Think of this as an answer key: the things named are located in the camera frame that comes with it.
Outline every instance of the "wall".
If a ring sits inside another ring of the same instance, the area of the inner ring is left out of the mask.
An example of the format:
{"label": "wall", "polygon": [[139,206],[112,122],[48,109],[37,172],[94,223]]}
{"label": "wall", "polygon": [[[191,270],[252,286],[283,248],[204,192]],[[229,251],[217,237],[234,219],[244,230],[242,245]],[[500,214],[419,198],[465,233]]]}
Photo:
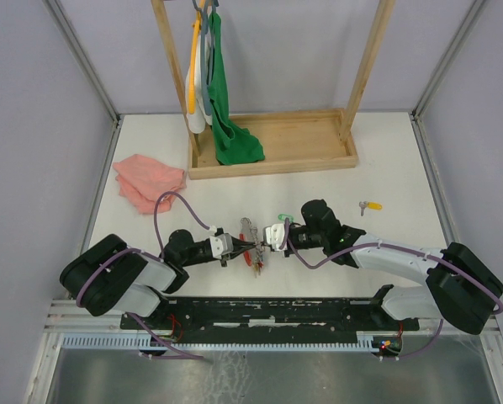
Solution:
{"label": "wall", "polygon": [[[178,112],[151,2],[61,0],[120,113]],[[412,109],[471,0],[398,0],[362,109]],[[220,0],[233,111],[347,104],[377,0]],[[166,2],[183,74],[192,2]]]}
{"label": "wall", "polygon": [[0,403],[22,401],[111,123],[40,0],[0,0]]}
{"label": "wall", "polygon": [[424,124],[461,240],[503,282],[503,0],[488,3]]}

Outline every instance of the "green cloth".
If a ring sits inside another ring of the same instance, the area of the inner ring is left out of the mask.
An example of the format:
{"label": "green cloth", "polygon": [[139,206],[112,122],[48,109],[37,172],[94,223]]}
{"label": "green cloth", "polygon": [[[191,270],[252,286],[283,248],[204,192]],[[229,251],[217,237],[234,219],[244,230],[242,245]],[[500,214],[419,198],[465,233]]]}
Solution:
{"label": "green cloth", "polygon": [[210,29],[215,36],[214,74],[209,84],[209,97],[213,109],[212,132],[216,159],[224,165],[264,160],[259,140],[248,129],[238,127],[229,119],[229,94],[221,55],[221,18],[215,12],[210,14]]}

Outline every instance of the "pink cloth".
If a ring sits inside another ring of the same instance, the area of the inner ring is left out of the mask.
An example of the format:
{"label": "pink cloth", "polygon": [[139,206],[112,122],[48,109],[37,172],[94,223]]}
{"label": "pink cloth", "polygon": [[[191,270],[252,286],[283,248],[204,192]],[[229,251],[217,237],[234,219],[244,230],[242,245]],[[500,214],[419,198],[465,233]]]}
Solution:
{"label": "pink cloth", "polygon": [[[119,175],[119,195],[127,198],[142,214],[153,214],[158,197],[166,191],[186,188],[186,172],[169,167],[154,158],[135,154],[122,162],[114,162]],[[175,196],[170,195],[158,206],[158,213],[167,212]]]}

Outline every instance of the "wooden frame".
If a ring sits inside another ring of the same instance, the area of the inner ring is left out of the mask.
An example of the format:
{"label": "wooden frame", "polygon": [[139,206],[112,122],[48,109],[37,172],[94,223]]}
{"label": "wooden frame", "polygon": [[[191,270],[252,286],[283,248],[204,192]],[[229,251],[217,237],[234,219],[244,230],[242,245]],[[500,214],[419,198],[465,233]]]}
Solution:
{"label": "wooden frame", "polygon": [[351,135],[352,122],[379,53],[395,0],[380,0],[377,6],[347,108],[231,116],[231,120],[250,129],[259,139],[266,157],[262,162],[233,166],[218,164],[210,129],[196,136],[188,128],[183,75],[164,0],[151,0],[151,3],[188,129],[188,172],[191,179],[295,173],[357,165],[358,154]]}

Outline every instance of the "white table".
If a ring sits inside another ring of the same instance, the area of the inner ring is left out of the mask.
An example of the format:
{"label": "white table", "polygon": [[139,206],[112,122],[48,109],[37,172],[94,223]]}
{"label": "white table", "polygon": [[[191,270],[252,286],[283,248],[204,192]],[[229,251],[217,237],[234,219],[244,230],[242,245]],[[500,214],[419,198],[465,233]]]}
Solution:
{"label": "white table", "polygon": [[[243,216],[249,217],[259,229],[277,222],[279,213],[293,215],[296,221],[303,222],[301,206],[311,199],[324,199],[341,223],[392,241],[418,247],[445,247],[409,115],[361,113],[354,121],[352,134],[360,156],[356,168],[188,180],[182,195],[205,223],[223,226],[234,236],[240,232]],[[186,169],[188,134],[183,117],[125,116],[114,162],[136,153]],[[119,196],[115,176],[112,169],[91,245],[115,233],[129,245],[157,255],[159,247],[152,215],[138,214],[127,199]],[[379,202],[383,209],[366,210],[361,217],[358,207],[361,200]],[[196,240],[209,235],[178,200],[158,219],[165,241],[179,228],[191,231]],[[311,263],[324,257],[318,250],[302,255]],[[219,263],[188,267],[190,279],[175,295],[367,297],[384,284],[412,284],[394,275],[334,263],[309,270],[295,257],[283,258],[282,253],[266,252],[265,259],[266,266],[258,277],[254,277],[244,258],[229,261],[227,268],[221,268]]]}

